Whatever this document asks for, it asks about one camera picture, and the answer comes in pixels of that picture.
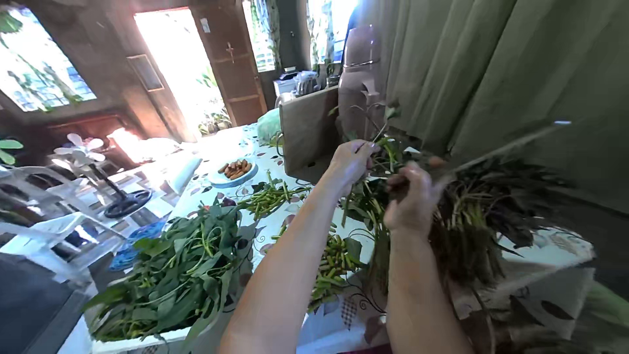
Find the curtain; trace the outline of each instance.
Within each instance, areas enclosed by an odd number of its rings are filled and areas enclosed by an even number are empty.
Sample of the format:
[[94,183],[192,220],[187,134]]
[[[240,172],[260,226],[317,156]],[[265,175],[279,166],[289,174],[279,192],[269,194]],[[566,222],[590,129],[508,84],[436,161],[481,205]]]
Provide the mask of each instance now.
[[279,10],[277,0],[253,0],[255,11],[262,25],[262,30],[269,35],[273,41],[273,56],[275,57],[276,69],[282,69],[282,61],[279,56]]
[[532,122],[574,124],[526,155],[577,197],[629,212],[629,2],[371,0],[398,127],[438,154],[478,157]]
[[310,34],[310,64],[315,70],[320,63],[321,49],[324,63],[334,61],[334,28],[331,0],[306,0],[306,18]]

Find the doorway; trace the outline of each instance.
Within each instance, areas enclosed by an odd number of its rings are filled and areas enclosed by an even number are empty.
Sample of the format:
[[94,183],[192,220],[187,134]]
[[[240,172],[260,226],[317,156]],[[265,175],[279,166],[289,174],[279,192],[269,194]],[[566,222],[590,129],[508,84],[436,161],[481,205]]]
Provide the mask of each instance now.
[[136,13],[135,23],[196,136],[231,127],[221,91],[189,8]]

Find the green plastic bag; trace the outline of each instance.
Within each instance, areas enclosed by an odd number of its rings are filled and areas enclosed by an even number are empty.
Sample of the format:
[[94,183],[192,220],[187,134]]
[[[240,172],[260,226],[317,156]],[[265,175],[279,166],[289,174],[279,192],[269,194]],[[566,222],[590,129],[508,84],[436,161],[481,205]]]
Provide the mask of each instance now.
[[258,139],[260,145],[277,141],[277,136],[282,132],[279,122],[279,108],[268,111],[258,119]]

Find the floral tablecloth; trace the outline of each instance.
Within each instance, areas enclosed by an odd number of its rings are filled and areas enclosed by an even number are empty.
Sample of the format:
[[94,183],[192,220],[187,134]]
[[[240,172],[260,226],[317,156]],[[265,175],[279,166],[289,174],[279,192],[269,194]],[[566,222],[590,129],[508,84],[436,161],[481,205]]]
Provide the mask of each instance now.
[[[259,145],[256,123],[222,130],[213,137],[206,138],[196,144],[195,150],[197,150],[198,156],[203,158],[203,162],[181,195],[171,217],[191,215],[200,205],[211,205],[216,198],[219,200],[222,198],[241,200],[243,195],[252,192],[252,185],[267,181],[267,171],[270,172],[272,178],[284,180],[288,188],[311,186],[305,181],[297,180],[285,174],[281,148],[278,153],[275,147]],[[208,175],[220,169],[225,163],[243,158],[255,161],[258,165],[259,170],[253,178],[232,188],[211,186]],[[271,248],[275,243],[271,236],[278,235],[282,223],[291,217],[290,215],[297,214],[302,204],[303,201],[294,198],[258,223],[256,237],[250,245],[251,251],[249,253],[253,271],[264,258],[265,250]],[[350,218],[347,219],[345,227],[341,227],[342,215],[342,209],[337,207],[333,222],[338,226],[337,233],[342,238],[349,237],[354,229],[364,227],[362,222]],[[252,223],[253,215],[243,210],[242,226]],[[352,237],[362,243],[360,261],[368,263],[374,249],[373,241],[364,236]],[[503,268],[506,271],[506,278],[495,289],[481,292],[481,296],[485,299],[492,298],[494,295],[507,296],[531,282],[593,257],[591,244],[561,231],[536,235],[535,240],[534,247],[518,250],[524,258],[503,252],[505,258]],[[505,247],[513,246],[505,237],[502,237],[499,243]],[[339,353],[388,343],[388,337],[384,330],[386,317],[383,316],[383,312],[386,309],[383,299],[377,294],[370,293],[365,296],[356,276],[350,277],[348,282],[352,286],[346,288],[345,293],[339,296],[338,301],[321,306],[316,314],[305,315],[299,335],[298,353]],[[454,303],[460,317],[465,317],[466,313],[478,307],[474,298],[469,294],[459,294],[458,298],[454,299]],[[211,353],[216,350],[229,317],[230,314],[226,314],[208,333],[199,337],[195,346],[199,352]],[[162,334],[162,336],[167,341],[178,341],[183,340],[186,334],[187,329],[181,329]],[[129,349],[136,344],[138,345],[136,347],[159,344],[159,341],[147,338],[144,343],[138,341],[138,343],[133,342],[132,344],[118,344],[117,348],[122,350]],[[96,352],[114,352],[113,345],[109,345],[109,351],[98,350]]]

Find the plate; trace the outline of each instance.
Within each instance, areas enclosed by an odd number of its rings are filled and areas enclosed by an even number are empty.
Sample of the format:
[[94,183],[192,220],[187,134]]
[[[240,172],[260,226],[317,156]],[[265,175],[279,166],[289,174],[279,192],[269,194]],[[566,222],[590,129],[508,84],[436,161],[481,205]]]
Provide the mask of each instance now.
[[244,182],[250,180],[253,176],[255,176],[256,173],[258,173],[258,164],[256,164],[253,161],[250,161],[250,159],[252,158],[251,157],[249,159],[245,158],[245,160],[247,160],[247,162],[252,165],[249,172],[243,174],[242,176],[236,178],[235,180],[230,180],[223,173],[219,173],[218,169],[215,169],[214,172],[208,175],[208,181],[215,188],[231,188],[231,187],[236,187],[238,185],[243,184]]

